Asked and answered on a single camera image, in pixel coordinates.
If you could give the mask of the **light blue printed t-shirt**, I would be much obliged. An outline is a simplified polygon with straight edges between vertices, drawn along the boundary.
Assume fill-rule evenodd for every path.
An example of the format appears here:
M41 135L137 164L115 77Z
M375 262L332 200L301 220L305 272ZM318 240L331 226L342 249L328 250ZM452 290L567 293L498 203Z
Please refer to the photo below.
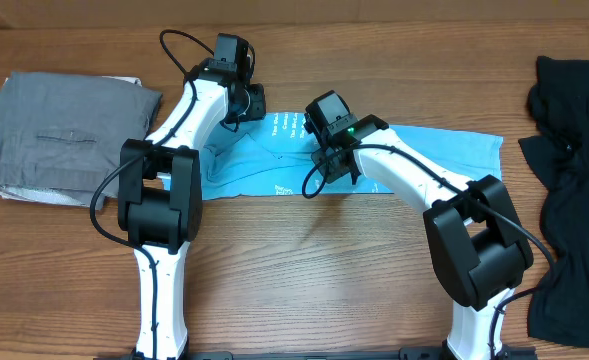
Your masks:
M237 196L299 195L314 166L316 138L301 113L269 113L233 133L216 127L200 151L205 200ZM391 127L402 141L436 164L478 180L502 177L497 135L407 125Z

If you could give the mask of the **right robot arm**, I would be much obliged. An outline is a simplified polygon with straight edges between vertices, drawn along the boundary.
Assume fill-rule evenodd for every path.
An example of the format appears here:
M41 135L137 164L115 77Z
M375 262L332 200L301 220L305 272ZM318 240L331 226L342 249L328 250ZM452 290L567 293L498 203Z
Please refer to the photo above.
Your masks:
M505 185L472 180L432 162L382 119L357 118L329 91L305 109L319 143L312 159L324 184L344 175L381 183L423 217L434 273L453 301L452 326L439 346L404 347L401 359L534 359L534 348L501 340L507 303L533 254Z

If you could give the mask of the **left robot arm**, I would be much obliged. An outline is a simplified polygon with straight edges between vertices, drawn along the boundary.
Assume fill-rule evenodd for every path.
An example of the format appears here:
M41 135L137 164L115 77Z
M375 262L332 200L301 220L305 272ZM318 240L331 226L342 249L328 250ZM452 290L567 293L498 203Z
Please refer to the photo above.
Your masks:
M166 121L121 149L118 224L134 248L140 279L134 359L187 354L185 267L203 213L200 152L216 127L237 131L264 118L264 89L251 81L254 67L247 40L219 34L209 57L183 73L183 94Z

